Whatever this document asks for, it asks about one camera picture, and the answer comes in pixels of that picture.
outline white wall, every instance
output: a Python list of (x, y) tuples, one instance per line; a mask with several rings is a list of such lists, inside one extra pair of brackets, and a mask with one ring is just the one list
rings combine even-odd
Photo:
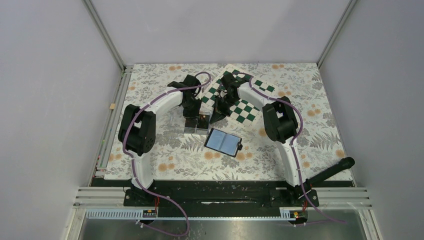
[(349, 0), (93, 0), (127, 64), (317, 62)]
[(81, 0), (0, 2), (0, 239), (60, 238), (118, 78)]
[(423, 12), (423, 1), (360, 1), (321, 68), (385, 240), (424, 234)]

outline cable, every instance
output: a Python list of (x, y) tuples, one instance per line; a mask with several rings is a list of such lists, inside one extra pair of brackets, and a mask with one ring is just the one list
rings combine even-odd
[(199, 86), (189, 86), (189, 87), (183, 87), (183, 88), (176, 88), (176, 89), (172, 89), (172, 90), (170, 90), (168, 92), (164, 92), (164, 93), (160, 94), (159, 96), (157, 96), (155, 99), (153, 99), (150, 103), (148, 103), (144, 107), (140, 108), (140, 110), (135, 114), (135, 116), (132, 118), (131, 122), (129, 123), (128, 129), (126, 130), (125, 136), (124, 136), (123, 141), (122, 141), (122, 151), (123, 151), (124, 154), (126, 154), (126, 155), (128, 155), (128, 156), (131, 157), (132, 175), (134, 176), (135, 182), (138, 184), (138, 186), (143, 191), (145, 191), (146, 193), (148, 193), (150, 195), (153, 195), (153, 196), (156, 196), (158, 198), (165, 199), (165, 200), (173, 203), (175, 206), (177, 206), (177, 208), (184, 215), (185, 222), (187, 223), (187, 229), (185, 230), (184, 233), (180, 233), (180, 234), (175, 234), (175, 233), (167, 232), (167, 231), (164, 231), (162, 229), (159, 229), (159, 228), (156, 228), (156, 227), (153, 227), (153, 226), (150, 226), (150, 225), (145, 225), (143, 223), (141, 224), (141, 227), (146, 226), (149, 229), (152, 229), (152, 230), (155, 230), (155, 231), (158, 231), (160, 233), (163, 233), (163, 234), (166, 234), (166, 235), (169, 235), (169, 236), (173, 236), (173, 237), (183, 237), (183, 236), (185, 236), (185, 235), (187, 235), (189, 233), (189, 231), (190, 231), (189, 217), (187, 216), (187, 213), (184, 211), (184, 209), (177, 202), (175, 202), (174, 200), (172, 200), (172, 199), (170, 199), (170, 198), (168, 198), (168, 197), (166, 197), (164, 195), (160, 195), (160, 194), (154, 193), (152, 191), (149, 191), (147, 188), (145, 188), (142, 185), (142, 183), (140, 182), (140, 180), (138, 178), (137, 171), (136, 171), (136, 159), (134, 158), (134, 155), (132, 153), (130, 153), (129, 151), (126, 150), (127, 140), (128, 140), (128, 135), (130, 134), (130, 130), (134, 126), (134, 123), (136, 122), (136, 119), (149, 106), (151, 106), (152, 104), (154, 104), (155, 102), (157, 102), (159, 99), (163, 98), (164, 96), (166, 96), (166, 95), (168, 95), (170, 93), (174, 93), (174, 92), (177, 92), (177, 91), (184, 91), (184, 90), (202, 88), (203, 86), (207, 85), (212, 80), (211, 75), (208, 72), (206, 72), (206, 71), (199, 72), (194, 77), (197, 77), (197, 76), (199, 76), (201, 74), (206, 74), (209, 77), (209, 79), (207, 80), (207, 82), (205, 82), (205, 83), (203, 83), (203, 84), (201, 84)]
[(300, 188), (302, 189), (303, 195), (304, 195), (305, 199), (307, 200), (307, 202), (313, 207), (313, 209), (315, 209), (315, 211), (317, 211), (318, 213), (320, 213), (322, 216), (326, 217), (327, 219), (329, 219), (329, 220), (331, 220), (333, 222), (337, 222), (337, 223), (341, 223), (341, 224), (347, 224), (347, 222), (344, 221), (344, 220), (335, 219), (335, 218), (333, 218), (331, 216), (328, 216), (327, 214), (323, 213), (323, 211), (319, 210), (312, 203), (312, 201), (309, 199), (308, 195), (306, 194), (305, 187), (303, 185), (303, 179), (302, 179), (302, 173), (301, 173), (301, 165), (299, 164), (298, 155), (296, 154), (295, 146), (293, 144), (295, 142), (296, 138), (298, 138), (298, 136), (301, 134), (301, 132), (302, 132), (302, 130), (304, 128), (304, 120), (303, 120), (303, 118), (301, 116), (301, 112), (295, 106), (293, 106), (291, 103), (289, 103), (287, 101), (283, 101), (283, 100), (278, 99), (278, 98), (267, 96), (264, 93), (262, 93), (259, 90), (257, 90), (256, 88), (254, 88), (252, 86), (252, 79), (253, 79), (253, 76), (252, 75), (247, 74), (247, 73), (244, 73), (244, 72), (238, 72), (237, 74), (244, 74), (244, 75), (251, 76), (251, 78), (249, 80), (249, 87), (253, 91), (255, 91), (255, 93), (257, 93), (260, 96), (262, 96), (264, 98), (267, 98), (267, 99), (269, 99), (271, 101), (277, 101), (277, 102), (280, 102), (282, 104), (285, 104), (285, 105), (289, 106), (290, 108), (292, 108), (296, 112), (296, 114), (297, 114), (297, 116), (299, 117), (299, 120), (300, 120), (300, 128), (299, 128), (299, 131), (296, 133), (296, 135), (294, 135), (294, 137), (291, 139), (291, 141), (290, 141), (290, 147), (291, 147), (291, 151), (293, 152), (293, 155), (294, 155), (294, 160), (296, 161), (297, 172), (298, 172), (299, 181), (300, 181)]

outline table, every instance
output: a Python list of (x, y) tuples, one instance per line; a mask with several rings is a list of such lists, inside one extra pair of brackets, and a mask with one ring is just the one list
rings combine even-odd
[[(182, 82), (187, 74), (207, 71), (216, 77), (226, 64), (135, 64), (125, 96), (120, 120), (128, 104), (141, 106), (162, 93), (172, 81)], [(310, 178), (334, 165), (345, 156), (330, 109), (330, 104), (315, 63), (291, 64), (234, 64), (276, 87), (275, 96), (289, 97), (303, 117), (304, 129), (297, 139), (300, 161), (305, 175)], [(199, 80), (205, 82), (206, 75)], [(249, 128), (236, 126), (224, 119), (212, 124), (224, 132), (241, 137), (243, 150), (236, 157), (223, 155), (203, 147), (204, 135), (183, 135), (175, 125), (184, 124), (182, 108), (170, 110), (157, 120), (156, 142), (152, 149), (151, 170), (161, 180), (284, 180), (283, 165), (277, 149), (265, 133), (262, 119)], [(131, 175), (131, 160), (123, 154), (116, 131), (106, 180), (127, 180)], [(350, 181), (350, 170), (330, 178)]]

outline green square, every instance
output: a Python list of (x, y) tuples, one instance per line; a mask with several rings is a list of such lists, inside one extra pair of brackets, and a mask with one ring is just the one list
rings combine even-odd
[(236, 108), (234, 109), (234, 112), (235, 112), (236, 114), (241, 114), (241, 113), (242, 113), (242, 111), (243, 111), (243, 109), (241, 109), (240, 107), (236, 107)]
[(261, 85), (263, 84), (263, 82), (261, 82), (261, 81), (259, 81), (259, 80), (256, 80), (256, 81), (254, 82), (254, 84), (255, 84), (255, 85), (257, 85), (257, 86), (261, 86)]
[(275, 87), (273, 87), (273, 86), (268, 86), (268, 87), (266, 88), (266, 90), (268, 90), (268, 91), (270, 91), (270, 92), (274, 91), (274, 89), (276, 89), (276, 88), (275, 88)]
[(247, 115), (246, 118), (253, 122), (253, 120), (255, 119), (255, 116), (249, 113), (249, 115)]
[(239, 122), (239, 123), (243, 123), (243, 122), (245, 121), (245, 119), (246, 119), (246, 118), (244, 118), (243, 116), (238, 116), (236, 120), (237, 120), (237, 122)]
[(248, 113), (250, 113), (252, 109), (253, 109), (253, 108), (252, 108), (251, 106), (245, 106), (245, 107), (244, 107), (244, 110), (245, 110), (246, 112), (248, 112)]

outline black tube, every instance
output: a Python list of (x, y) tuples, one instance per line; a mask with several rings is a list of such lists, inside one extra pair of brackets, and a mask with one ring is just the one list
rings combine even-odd
[(350, 156), (341, 159), (335, 165), (325, 169), (324, 171), (318, 173), (317, 175), (311, 177), (309, 179), (310, 184), (316, 185), (318, 183), (322, 183), (328, 178), (340, 173), (343, 170), (350, 169), (353, 165), (355, 165), (355, 160)]

